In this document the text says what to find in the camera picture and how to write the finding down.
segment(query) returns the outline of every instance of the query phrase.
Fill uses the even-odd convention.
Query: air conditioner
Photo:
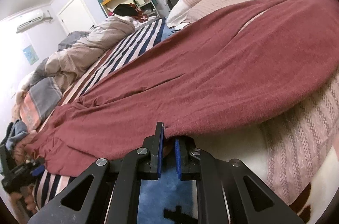
[[[26,13],[19,17],[19,26],[17,28],[17,33],[22,32],[28,28],[33,27],[42,21],[44,15],[41,9]]]

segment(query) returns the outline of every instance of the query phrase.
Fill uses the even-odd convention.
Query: poster
[[[25,57],[30,65],[34,64],[39,60],[38,55],[35,53],[35,50],[32,45],[27,46],[22,51],[25,54]]]

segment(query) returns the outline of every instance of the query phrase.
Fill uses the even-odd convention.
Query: beige comforter
[[[16,93],[12,119],[20,115],[20,105],[30,87],[45,77],[54,77],[61,92],[95,63],[108,49],[133,33],[134,25],[117,17],[108,17],[88,37],[82,37],[72,47],[55,52],[44,59],[37,69],[26,77]]]

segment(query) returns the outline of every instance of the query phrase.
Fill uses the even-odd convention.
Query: white door
[[[67,33],[89,31],[93,25],[96,25],[82,0],[69,1],[60,11],[59,18]]]

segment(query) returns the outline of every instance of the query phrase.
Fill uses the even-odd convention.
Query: striped bed sheet
[[[176,31],[175,29],[169,29],[166,26],[166,18],[163,18],[121,40],[65,91],[58,105],[74,101],[107,75],[138,56],[141,56],[144,52],[165,40]],[[40,131],[48,119],[49,118],[47,118],[41,126]],[[74,177],[54,175],[45,170],[44,173],[38,177],[33,189],[33,196],[38,208],[41,209],[46,205],[74,179]]]

